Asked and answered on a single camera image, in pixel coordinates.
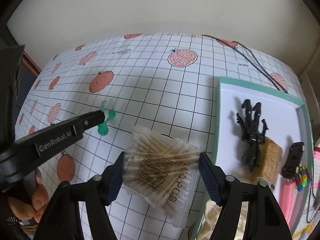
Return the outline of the person's left hand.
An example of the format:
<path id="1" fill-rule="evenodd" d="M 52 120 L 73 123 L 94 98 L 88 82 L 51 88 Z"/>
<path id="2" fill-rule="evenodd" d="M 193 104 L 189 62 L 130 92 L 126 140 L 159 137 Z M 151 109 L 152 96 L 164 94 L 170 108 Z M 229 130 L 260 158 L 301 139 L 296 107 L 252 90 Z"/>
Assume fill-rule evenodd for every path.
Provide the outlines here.
<path id="1" fill-rule="evenodd" d="M 35 219 L 39 223 L 49 202 L 49 194 L 42 184 L 42 174 L 39 169 L 35 171 L 35 179 L 36 190 L 31 195 L 31 204 L 11 196 L 8 197 L 8 204 L 19 220 Z"/>

